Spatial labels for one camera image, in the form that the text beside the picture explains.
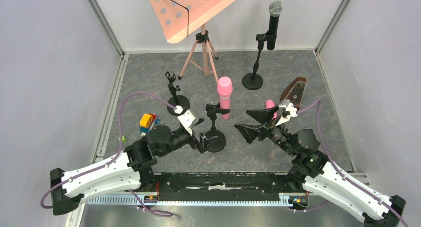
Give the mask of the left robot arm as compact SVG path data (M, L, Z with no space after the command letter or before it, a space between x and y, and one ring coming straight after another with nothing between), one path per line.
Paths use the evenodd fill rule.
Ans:
M204 153L217 140L218 136L203 133L197 138L183 126L172 131L160 124L101 162L73 171L53 169L50 172L53 215L67 214L90 199L112 192L155 190L157 179L152 166L157 164L158 157L185 145Z

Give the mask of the black microphone silver grille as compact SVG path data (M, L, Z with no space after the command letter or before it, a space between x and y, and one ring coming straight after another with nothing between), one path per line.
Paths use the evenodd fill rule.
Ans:
M275 48L279 18L280 18L280 14L282 10L283 10L282 3L278 0L272 2L269 5L268 11L270 14L270 19L269 19L269 27L266 32L266 35L269 36L269 39L267 40L267 50L273 50Z

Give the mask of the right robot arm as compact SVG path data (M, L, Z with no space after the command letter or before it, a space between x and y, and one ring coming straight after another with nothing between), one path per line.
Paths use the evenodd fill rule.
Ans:
M319 150L324 144L313 130L302 129L292 134L285 128L284 124L299 114L294 105L247 110L247 114L258 121L258 125L234 125L247 143L269 139L294 158L286 181L290 190L303 189L321 196L366 227L408 225L402 217L406 204L403 198L384 195L339 168L327 150Z

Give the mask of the black microphone stand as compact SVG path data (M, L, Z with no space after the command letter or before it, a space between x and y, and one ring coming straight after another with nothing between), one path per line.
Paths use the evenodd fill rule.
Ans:
M256 61L253 64L253 71L251 73L247 73L242 78L243 86L248 90L258 90L263 85L263 78L257 73L259 68L259 60L261 51L263 50L264 43L267 42L267 49L273 50L276 43L276 35L267 35L267 34L257 34L256 41L258 42L258 53L256 57Z
M210 136L214 138L214 141L209 145L209 148L207 149L208 152L211 153L217 153L222 151L226 146L226 136L223 132L218 130L215 126L215 121L217 120L217 114L229 114L230 109L223 109L220 106L220 103L217 105L213 104L206 104L205 110L207 117L210 118L212 121L212 127L209 131L205 133L205 136Z
M190 102L187 99L187 97L183 95L178 95L177 92L181 91L181 88L178 85L174 85L173 83L176 80L176 75L173 72L172 74L167 71L165 73L165 77L167 78L169 84L168 89L172 95L172 97L168 100L168 103L173 106L182 106L183 108L189 109L190 108Z

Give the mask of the pink microphone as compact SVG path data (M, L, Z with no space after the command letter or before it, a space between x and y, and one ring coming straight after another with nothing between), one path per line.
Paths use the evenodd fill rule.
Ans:
M223 76L218 81L217 91L219 94L220 107L222 109L230 109L231 95L233 92L233 83L231 78Z
M275 102L273 100L269 99L269 100L267 100L265 102L265 108L266 109L270 109L270 108L274 108L274 107L276 107L276 104L275 104ZM278 116L278 114L277 113L274 113L273 114L273 119L275 119L277 116Z

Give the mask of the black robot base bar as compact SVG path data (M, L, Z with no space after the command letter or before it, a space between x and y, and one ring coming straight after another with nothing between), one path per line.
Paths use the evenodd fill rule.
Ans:
M278 194L304 194L302 185L275 172L163 172L141 191L161 201L274 201Z

